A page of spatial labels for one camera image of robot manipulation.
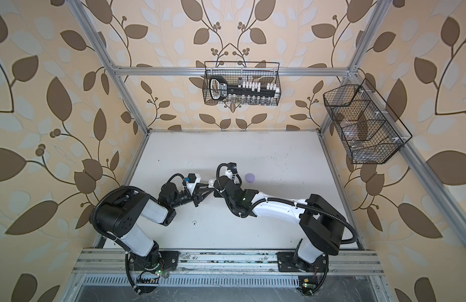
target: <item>leaf pattern wallpaper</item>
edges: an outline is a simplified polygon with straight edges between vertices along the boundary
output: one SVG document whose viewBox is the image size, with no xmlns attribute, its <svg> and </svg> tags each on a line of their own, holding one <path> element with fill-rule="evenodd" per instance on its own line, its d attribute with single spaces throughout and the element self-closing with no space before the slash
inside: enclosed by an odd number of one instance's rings
<svg viewBox="0 0 466 302">
<path fill-rule="evenodd" d="M 466 211 L 466 1 L 393 1 L 359 73 Z M 402 156 L 352 165 L 333 125 L 326 141 L 398 301 L 466 301 L 466 251 Z"/>
<path fill-rule="evenodd" d="M 376 2 L 83 0 L 118 66 L 274 61 L 346 67 Z"/>
<path fill-rule="evenodd" d="M 84 37 L 63 1 L 0 0 L 0 301 L 58 299 L 143 137 Z"/>
</svg>

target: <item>aluminum frame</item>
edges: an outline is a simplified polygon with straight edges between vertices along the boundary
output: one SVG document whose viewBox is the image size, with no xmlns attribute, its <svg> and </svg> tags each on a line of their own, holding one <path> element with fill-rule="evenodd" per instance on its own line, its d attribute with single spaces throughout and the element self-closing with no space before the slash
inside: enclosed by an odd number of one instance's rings
<svg viewBox="0 0 466 302">
<path fill-rule="evenodd" d="M 149 127 L 145 123 L 144 118 L 142 117 L 139 108 L 137 108 L 136 103 L 134 102 L 131 94 L 126 88 L 126 84 L 122 81 L 121 77 L 115 74 L 113 69 L 112 60 L 109 57 L 109 53 L 105 49 L 98 33 L 96 32 L 94 26 L 92 25 L 85 9 L 80 2 L 80 0 L 67 0 L 66 1 L 72 15 L 77 19 L 80 27 L 85 33 L 85 36 L 89 40 L 92 45 L 92 48 L 95 50 L 97 57 L 101 61 L 102 65 L 104 66 L 105 71 L 109 75 L 114 86 L 119 90 L 119 93 L 122 96 L 122 100 L 124 100 L 124 104 L 130 110 L 131 115 L 135 119 L 138 124 L 139 129 L 142 133 L 147 134 L 149 132 Z"/>
</svg>

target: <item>metal base plate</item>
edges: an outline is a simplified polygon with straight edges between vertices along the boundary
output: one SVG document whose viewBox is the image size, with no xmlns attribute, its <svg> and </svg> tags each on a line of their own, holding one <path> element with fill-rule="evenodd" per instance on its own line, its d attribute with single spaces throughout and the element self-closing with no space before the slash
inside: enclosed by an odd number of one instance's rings
<svg viewBox="0 0 466 302">
<path fill-rule="evenodd" d="M 164 260 L 162 266 L 163 271 L 175 269 L 177 266 L 177 260 L 179 258 L 179 251 L 160 251 L 161 259 Z M 134 263 L 134 271 L 145 271 L 146 269 L 142 265 Z"/>
<path fill-rule="evenodd" d="M 278 252 L 276 253 L 276 258 L 278 259 L 278 271 L 282 273 L 301 273 L 302 271 L 295 267 L 293 263 L 293 252 Z M 323 273 L 325 272 L 325 263 L 323 263 L 323 258 L 318 257 L 314 264 L 316 265 L 316 272 Z M 308 270 L 307 273 L 315 273 L 315 268 Z"/>
</svg>

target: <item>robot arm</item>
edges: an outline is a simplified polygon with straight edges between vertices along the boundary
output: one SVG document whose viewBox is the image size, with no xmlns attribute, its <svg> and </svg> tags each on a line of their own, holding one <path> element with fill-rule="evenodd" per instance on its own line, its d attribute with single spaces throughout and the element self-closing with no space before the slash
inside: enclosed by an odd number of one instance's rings
<svg viewBox="0 0 466 302">
<path fill-rule="evenodd" d="M 227 167 L 224 176 L 220 169 Z M 171 180 L 180 176 L 184 189 L 179 192 Z M 266 195 L 257 190 L 242 190 L 242 180 L 235 163 L 220 164 L 215 180 L 209 184 L 200 183 L 198 174 L 173 175 L 161 187 L 157 199 L 134 186 L 121 186 L 104 196 L 91 213 L 90 222 L 101 235 L 117 242 L 126 251 L 126 273 L 129 282 L 137 293 L 128 270 L 128 253 L 131 261 L 141 263 L 148 271 L 156 272 L 161 261 L 158 244 L 149 238 L 136 224 L 139 216 L 158 224 L 168 226 L 176 216 L 174 208 L 193 202 L 197 207 L 201 201 L 214 192 L 215 197 L 224 198 L 232 214 L 240 218 L 248 216 L 268 216 L 298 223 L 308 240 L 301 240 L 294 255 L 294 265 L 310 271 L 315 260 L 322 254 L 337 255 L 340 244 L 357 241 L 357 233 L 345 218 L 321 196 L 312 194 L 308 199 L 291 200 Z M 344 228 L 352 233 L 352 238 L 342 240 Z"/>
</svg>

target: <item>metal rail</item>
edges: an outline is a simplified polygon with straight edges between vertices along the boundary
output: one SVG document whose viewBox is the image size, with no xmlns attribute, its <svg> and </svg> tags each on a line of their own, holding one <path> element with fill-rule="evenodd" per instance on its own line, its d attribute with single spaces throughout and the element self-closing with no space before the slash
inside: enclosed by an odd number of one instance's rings
<svg viewBox="0 0 466 302">
<path fill-rule="evenodd" d="M 182 75 L 201 76 L 204 75 L 204 68 L 196 67 L 118 67 L 114 69 L 116 75 Z M 349 74 L 347 68 L 290 68 L 282 67 L 278 70 L 281 76 L 346 76 Z"/>
</svg>

